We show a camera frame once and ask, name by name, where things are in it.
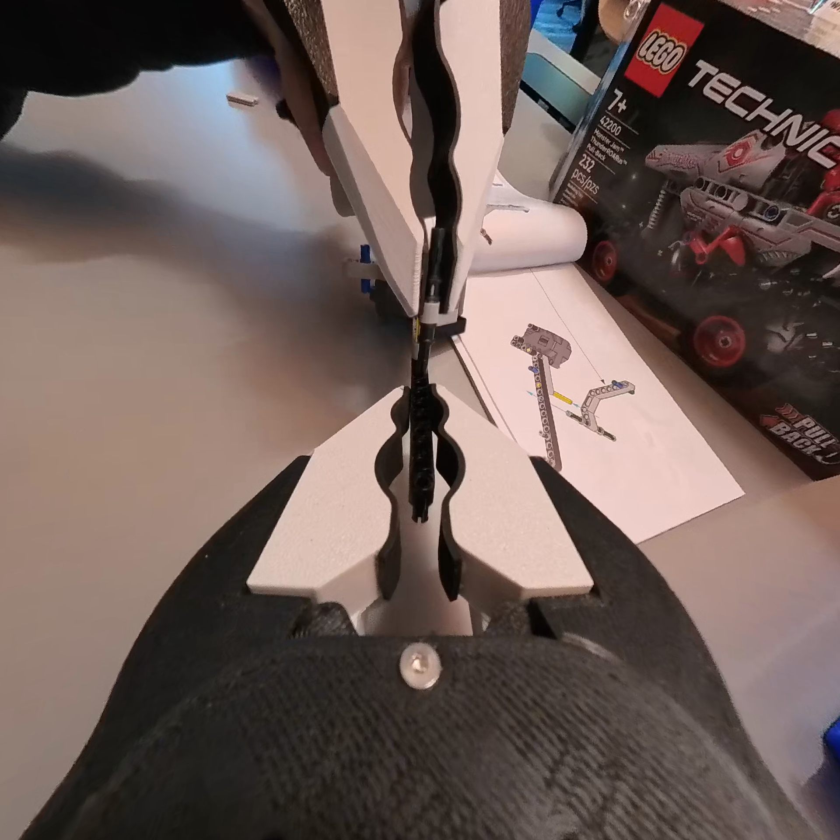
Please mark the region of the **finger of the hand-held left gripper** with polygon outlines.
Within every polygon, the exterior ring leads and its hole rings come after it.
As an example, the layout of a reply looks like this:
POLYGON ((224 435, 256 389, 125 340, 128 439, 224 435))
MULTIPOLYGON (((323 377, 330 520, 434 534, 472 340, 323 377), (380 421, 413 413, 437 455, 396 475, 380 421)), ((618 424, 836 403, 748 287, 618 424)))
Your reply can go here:
POLYGON ((433 2, 322 2, 322 137, 381 273, 418 316, 434 216, 433 2))
POLYGON ((501 146, 499 2, 430 2, 420 14, 420 94, 431 126, 434 225, 421 321, 445 325, 480 241, 501 146))

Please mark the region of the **grey toy liftarm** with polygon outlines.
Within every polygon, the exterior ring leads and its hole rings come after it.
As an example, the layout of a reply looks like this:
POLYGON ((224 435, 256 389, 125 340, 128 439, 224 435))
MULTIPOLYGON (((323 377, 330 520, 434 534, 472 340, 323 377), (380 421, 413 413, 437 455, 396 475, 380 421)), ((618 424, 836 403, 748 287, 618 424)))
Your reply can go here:
MULTIPOLYGON (((362 270, 359 259, 346 259, 343 262, 344 275, 352 280, 358 281, 360 284, 363 276, 362 270)), ((389 286, 379 266, 378 273, 379 276, 376 279, 373 291, 370 295, 366 295, 373 302, 377 316, 388 322, 408 319, 402 302, 389 286)), ((443 335, 452 337, 460 335, 466 330, 467 321, 464 315, 465 299, 466 287, 463 287, 455 309, 452 312, 439 314, 437 330, 443 335)))

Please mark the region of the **beige printed paper bag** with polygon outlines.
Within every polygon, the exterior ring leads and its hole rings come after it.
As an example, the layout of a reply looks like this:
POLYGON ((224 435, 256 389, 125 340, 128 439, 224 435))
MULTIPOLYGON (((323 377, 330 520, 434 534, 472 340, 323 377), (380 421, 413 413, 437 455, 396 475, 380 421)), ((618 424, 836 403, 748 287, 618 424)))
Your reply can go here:
POLYGON ((634 31, 650 1, 598 1, 598 24, 603 34, 615 45, 634 31))

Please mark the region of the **toy truck box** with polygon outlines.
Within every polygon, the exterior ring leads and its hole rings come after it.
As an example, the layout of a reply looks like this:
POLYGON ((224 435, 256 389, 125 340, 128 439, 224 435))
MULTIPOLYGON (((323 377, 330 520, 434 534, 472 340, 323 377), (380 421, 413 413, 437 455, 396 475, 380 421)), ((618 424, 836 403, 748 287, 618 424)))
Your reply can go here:
POLYGON ((838 476, 838 2, 638 6, 553 199, 607 293, 811 479, 838 476))

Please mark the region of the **grey desk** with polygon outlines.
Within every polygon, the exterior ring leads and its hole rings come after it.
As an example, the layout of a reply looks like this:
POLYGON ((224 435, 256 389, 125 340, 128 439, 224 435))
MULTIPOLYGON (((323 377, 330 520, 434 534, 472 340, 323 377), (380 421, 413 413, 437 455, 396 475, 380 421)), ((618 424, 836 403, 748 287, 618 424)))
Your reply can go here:
MULTIPOLYGON (((32 94, 2 142, 2 838, 63 780, 186 563, 407 373, 401 331, 342 276, 358 225, 268 96, 241 61, 179 68, 32 94)), ((744 490, 641 547, 763 760, 838 838, 838 483, 591 288, 744 490)))

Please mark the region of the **white instruction booklet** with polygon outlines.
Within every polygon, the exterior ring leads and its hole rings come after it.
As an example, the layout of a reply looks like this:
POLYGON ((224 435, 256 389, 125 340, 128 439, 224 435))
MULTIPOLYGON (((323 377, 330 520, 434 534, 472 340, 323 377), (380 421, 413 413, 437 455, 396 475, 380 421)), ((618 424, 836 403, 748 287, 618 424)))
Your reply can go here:
POLYGON ((497 173, 454 345, 499 429, 635 543, 742 489, 574 263, 582 217, 497 173))

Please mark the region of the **grey rounded-corner table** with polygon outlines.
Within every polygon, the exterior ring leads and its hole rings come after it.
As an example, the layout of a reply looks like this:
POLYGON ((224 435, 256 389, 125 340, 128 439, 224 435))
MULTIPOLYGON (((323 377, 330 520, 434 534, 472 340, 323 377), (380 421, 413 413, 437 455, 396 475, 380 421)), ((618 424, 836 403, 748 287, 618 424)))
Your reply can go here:
POLYGON ((572 133, 585 116, 600 82, 595 73, 563 51, 546 56, 529 49, 520 90, 572 133))

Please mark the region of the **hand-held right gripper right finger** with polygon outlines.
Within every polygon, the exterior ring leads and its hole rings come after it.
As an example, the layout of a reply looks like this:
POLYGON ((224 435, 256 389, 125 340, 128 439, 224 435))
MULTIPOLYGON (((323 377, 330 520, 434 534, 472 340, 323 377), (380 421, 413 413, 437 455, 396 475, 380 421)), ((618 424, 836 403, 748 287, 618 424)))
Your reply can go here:
POLYGON ((585 595, 592 575, 527 452, 432 386, 441 502, 438 574, 450 601, 585 595))

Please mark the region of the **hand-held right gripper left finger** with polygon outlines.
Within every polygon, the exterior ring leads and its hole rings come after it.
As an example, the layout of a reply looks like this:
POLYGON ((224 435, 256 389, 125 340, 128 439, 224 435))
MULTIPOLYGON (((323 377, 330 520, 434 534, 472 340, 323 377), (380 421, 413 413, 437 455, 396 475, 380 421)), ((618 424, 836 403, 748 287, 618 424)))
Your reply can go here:
POLYGON ((248 577, 253 593, 393 597, 402 543, 392 484, 403 471, 409 403, 408 388, 395 388, 313 451, 248 577))

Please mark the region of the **black toy axle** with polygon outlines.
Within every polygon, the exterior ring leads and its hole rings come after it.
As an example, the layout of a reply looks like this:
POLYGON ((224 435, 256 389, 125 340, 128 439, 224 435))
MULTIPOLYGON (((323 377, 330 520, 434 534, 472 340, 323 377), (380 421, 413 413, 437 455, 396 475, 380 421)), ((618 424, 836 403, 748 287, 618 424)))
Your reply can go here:
POLYGON ((429 361, 441 306, 445 304, 452 278, 450 233, 432 228, 423 281, 421 306, 413 325, 413 358, 409 388, 408 499, 415 522, 427 521, 434 500, 433 396, 429 361))

